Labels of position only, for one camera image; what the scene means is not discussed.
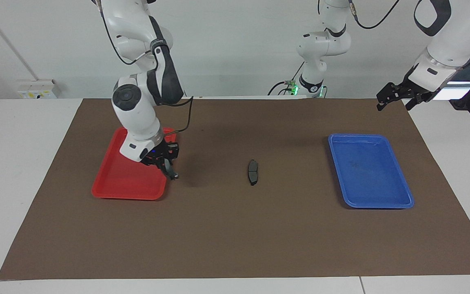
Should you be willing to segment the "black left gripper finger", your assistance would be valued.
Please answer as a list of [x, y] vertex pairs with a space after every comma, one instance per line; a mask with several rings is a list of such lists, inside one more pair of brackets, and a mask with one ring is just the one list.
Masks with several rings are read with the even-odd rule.
[[412, 108], [423, 102], [429, 102], [433, 100], [433, 93], [417, 94], [414, 98], [409, 100], [406, 104], [406, 110], [410, 111]]
[[382, 111], [390, 103], [392, 97], [397, 93], [397, 86], [393, 82], [388, 82], [376, 95], [377, 110]]

